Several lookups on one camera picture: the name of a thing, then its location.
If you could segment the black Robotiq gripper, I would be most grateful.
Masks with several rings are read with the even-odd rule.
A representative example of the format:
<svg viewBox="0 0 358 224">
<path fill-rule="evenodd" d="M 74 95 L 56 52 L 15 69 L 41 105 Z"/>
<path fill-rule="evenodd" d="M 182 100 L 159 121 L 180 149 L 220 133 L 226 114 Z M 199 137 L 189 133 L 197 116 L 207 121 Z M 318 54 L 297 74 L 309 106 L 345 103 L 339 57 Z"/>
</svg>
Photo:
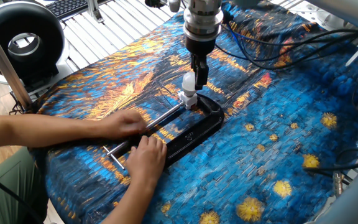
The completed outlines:
<svg viewBox="0 0 358 224">
<path fill-rule="evenodd" d="M 185 37 L 185 46 L 191 54 L 191 69 L 196 76 L 195 90 L 202 90 L 207 84 L 209 67 L 206 56 L 214 50 L 215 43 L 215 39 L 201 42 Z"/>
</svg>

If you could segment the person's left hand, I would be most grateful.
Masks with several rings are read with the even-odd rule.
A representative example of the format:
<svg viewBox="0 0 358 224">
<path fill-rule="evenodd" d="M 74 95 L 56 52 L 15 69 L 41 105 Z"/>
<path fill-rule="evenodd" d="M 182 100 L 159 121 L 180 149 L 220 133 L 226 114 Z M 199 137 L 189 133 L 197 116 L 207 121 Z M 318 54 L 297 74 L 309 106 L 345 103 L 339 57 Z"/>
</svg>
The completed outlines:
<svg viewBox="0 0 358 224">
<path fill-rule="evenodd" d="M 97 122 L 98 137 L 116 140 L 146 129 L 146 122 L 136 110 L 119 110 Z"/>
</svg>

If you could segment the person's right hand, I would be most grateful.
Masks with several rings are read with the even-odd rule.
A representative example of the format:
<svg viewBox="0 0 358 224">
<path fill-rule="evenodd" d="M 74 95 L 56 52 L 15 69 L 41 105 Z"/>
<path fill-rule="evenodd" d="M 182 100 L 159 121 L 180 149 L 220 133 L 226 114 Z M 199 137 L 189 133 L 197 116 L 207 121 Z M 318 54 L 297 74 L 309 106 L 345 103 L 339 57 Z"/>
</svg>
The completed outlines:
<svg viewBox="0 0 358 224">
<path fill-rule="evenodd" d="M 142 136 L 137 147 L 131 147 L 127 170 L 131 185 L 155 188 L 162 175 L 167 146 L 155 137 Z"/>
</svg>

